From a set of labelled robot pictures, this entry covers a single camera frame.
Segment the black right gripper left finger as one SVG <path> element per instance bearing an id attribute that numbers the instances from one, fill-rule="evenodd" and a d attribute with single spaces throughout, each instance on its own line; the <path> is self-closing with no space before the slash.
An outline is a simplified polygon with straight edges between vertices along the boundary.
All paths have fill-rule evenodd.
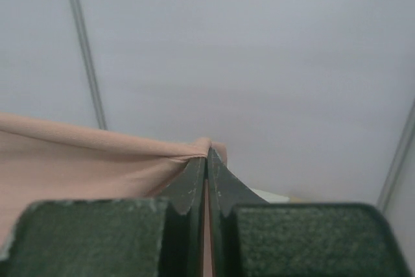
<path id="1" fill-rule="evenodd" d="M 31 204 L 1 251 L 2 276 L 201 276 L 206 160 L 158 196 Z"/>

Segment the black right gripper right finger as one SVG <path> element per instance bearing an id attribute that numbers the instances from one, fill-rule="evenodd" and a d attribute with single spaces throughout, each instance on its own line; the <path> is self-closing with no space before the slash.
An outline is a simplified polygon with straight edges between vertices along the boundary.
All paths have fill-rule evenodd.
<path id="1" fill-rule="evenodd" d="M 402 276 L 391 227 L 368 204 L 271 204 L 207 156 L 215 276 Z"/>

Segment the pink printed t-shirt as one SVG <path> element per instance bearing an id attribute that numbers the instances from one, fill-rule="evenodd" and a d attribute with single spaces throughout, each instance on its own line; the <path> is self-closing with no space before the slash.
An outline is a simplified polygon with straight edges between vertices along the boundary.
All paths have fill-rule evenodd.
<path id="1" fill-rule="evenodd" d="M 169 143 L 1 114 L 1 251 L 21 214 L 49 200 L 153 198 L 196 158 L 226 148 L 208 138 Z M 206 168 L 201 276 L 211 276 Z"/>

